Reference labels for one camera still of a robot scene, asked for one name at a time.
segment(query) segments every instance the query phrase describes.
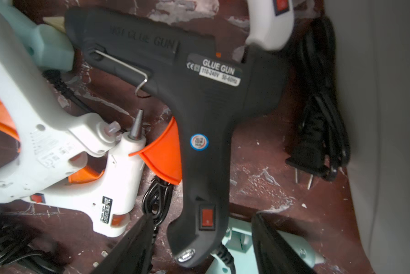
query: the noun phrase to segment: metal wire hook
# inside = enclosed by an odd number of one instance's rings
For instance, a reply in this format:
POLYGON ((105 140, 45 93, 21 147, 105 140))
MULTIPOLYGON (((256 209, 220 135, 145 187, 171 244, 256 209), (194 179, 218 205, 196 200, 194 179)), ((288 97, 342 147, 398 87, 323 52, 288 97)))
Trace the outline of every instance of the metal wire hook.
POLYGON ((148 76, 147 76, 147 74, 146 74, 145 72, 140 71, 139 69, 134 68, 134 67, 132 67, 131 65, 129 65, 129 64, 127 64, 127 63, 124 63, 123 61, 118 60, 117 58, 112 57, 112 56, 110 56, 109 54, 106 54, 106 53, 104 53, 104 52, 102 52, 102 51, 95 50, 95 52, 98 53, 98 54, 100 54, 100 55, 102 55, 102 56, 104 56, 104 57, 106 57, 106 58, 108 58, 108 59, 110 59, 110 60, 112 60, 112 61, 114 61, 114 62, 119 63, 120 65, 125 66, 125 67, 128 68, 128 69, 133 70, 134 72, 137 72, 137 73, 141 74, 142 76, 144 76, 144 80, 143 80, 143 81, 141 82, 141 84, 139 84, 139 85, 136 87, 136 89, 135 89, 135 95, 136 95, 138 98, 148 98, 148 97, 151 97, 151 95, 148 95, 148 96, 140 96, 140 95, 138 95, 138 91, 139 91, 139 90, 142 88, 142 86, 144 86, 144 84, 147 83, 147 81, 148 81, 148 76))

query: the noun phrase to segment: dirty wooden table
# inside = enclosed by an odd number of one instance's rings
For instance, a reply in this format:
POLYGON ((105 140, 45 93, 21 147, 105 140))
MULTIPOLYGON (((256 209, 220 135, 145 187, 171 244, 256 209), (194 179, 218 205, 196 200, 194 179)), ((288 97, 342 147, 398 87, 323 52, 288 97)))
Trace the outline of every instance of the dirty wooden table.
MULTIPOLYGON (((322 11, 322 0, 293 0, 296 6, 297 40, 310 19, 322 11)), ((244 0, 14 0, 14 5, 36 23, 43 16, 61 16, 71 6, 100 5, 125 13, 148 17, 184 29, 212 34, 223 59, 240 60, 249 31, 249 17, 244 0)), ((107 121, 131 126, 139 108, 144 109, 144 127, 151 142, 167 126, 170 110, 156 98, 138 99, 134 87, 91 67, 76 52, 71 73, 64 75, 75 94, 107 121)), ((55 94, 58 103, 72 114, 83 114, 77 106, 55 94)), ((289 151, 297 142, 297 122, 306 96, 300 91, 292 69, 290 82, 279 107, 272 113, 240 123, 232 138, 231 212, 249 220, 256 211, 264 211, 278 229, 306 238, 325 256, 326 262, 315 267, 319 274, 373 273, 360 244, 353 202, 346 172, 334 183, 315 178, 307 189, 309 175, 300 174, 295 184, 294 170, 285 165, 289 151)), ((18 144, 0 132, 0 167, 17 155, 18 144)), ((104 160, 92 160, 91 166, 102 170, 104 160)), ((130 212, 131 227, 142 216, 141 200, 153 173, 146 169, 130 212)), ((121 239, 106 238, 92 231, 91 220, 78 211, 32 205, 15 201, 3 206, 5 214, 18 216, 28 225, 48 234, 59 243, 58 260, 67 263, 66 274, 86 274, 93 263, 103 260, 121 239)), ((169 214, 156 241, 153 272, 204 273, 212 259, 191 270, 183 270, 173 261, 166 239, 167 224, 182 209, 182 186, 175 187, 169 214)), ((0 268, 0 274, 31 273, 18 265, 0 268)))

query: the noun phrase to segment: label sticker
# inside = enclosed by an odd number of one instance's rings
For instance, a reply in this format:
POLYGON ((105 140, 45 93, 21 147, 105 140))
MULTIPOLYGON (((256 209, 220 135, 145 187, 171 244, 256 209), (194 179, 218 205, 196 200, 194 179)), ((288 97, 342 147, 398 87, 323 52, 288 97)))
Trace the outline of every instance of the label sticker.
POLYGON ((243 74, 240 68, 203 57, 196 53, 190 53, 188 55, 186 67, 192 71, 198 72, 200 76, 231 86, 240 85, 241 76, 243 74))
POLYGON ((69 159, 71 155, 76 155, 76 153, 76 146, 71 142, 68 142, 66 144, 57 145, 52 149, 41 153, 36 160, 46 168, 54 168, 58 161, 69 159))
POLYGON ((197 151, 202 151, 208 147, 208 138, 203 134, 194 134, 191 136, 190 145, 197 151))
POLYGON ((109 217, 111 216, 111 209, 112 209, 112 199, 108 197, 104 197, 102 199, 102 216, 100 217, 100 221, 104 222, 105 224, 109 224, 109 217))

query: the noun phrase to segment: power cord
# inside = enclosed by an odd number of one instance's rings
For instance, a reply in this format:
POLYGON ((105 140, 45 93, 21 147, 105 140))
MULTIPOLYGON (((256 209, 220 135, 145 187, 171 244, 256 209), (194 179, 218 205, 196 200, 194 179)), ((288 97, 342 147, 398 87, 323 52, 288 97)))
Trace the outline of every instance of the power cord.
POLYGON ((153 214, 153 223, 158 227, 164 222, 172 201, 173 185, 155 176, 144 194, 142 211, 153 214))
POLYGON ((309 99, 300 127, 301 142, 285 161, 297 170, 334 181, 338 168, 350 161, 350 142, 337 109, 334 90, 335 36, 331 21, 315 19, 296 48, 298 73, 303 75, 309 99))
POLYGON ((62 274, 65 268, 54 264, 50 253, 29 246, 34 238, 32 230, 0 216, 0 266, 17 262, 37 274, 62 274))
POLYGON ((230 269, 231 274, 235 274, 234 257, 232 257, 226 246, 220 243, 219 246, 213 251, 213 254, 217 255, 224 262, 225 266, 230 269))
POLYGON ((54 85, 54 88, 59 91, 66 99, 71 100, 74 104, 80 107, 85 112, 95 112, 87 104, 83 103, 79 98, 74 95, 74 92, 65 84, 62 80, 59 70, 50 69, 44 71, 42 74, 50 84, 54 85))

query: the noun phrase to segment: round sticker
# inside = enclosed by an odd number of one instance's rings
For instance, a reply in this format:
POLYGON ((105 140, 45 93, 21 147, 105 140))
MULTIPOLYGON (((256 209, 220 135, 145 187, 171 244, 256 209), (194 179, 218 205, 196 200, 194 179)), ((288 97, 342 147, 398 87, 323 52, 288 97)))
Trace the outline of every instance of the round sticker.
POLYGON ((204 150, 208 147, 208 138, 203 134, 194 134, 191 136, 190 145, 195 150, 204 150))

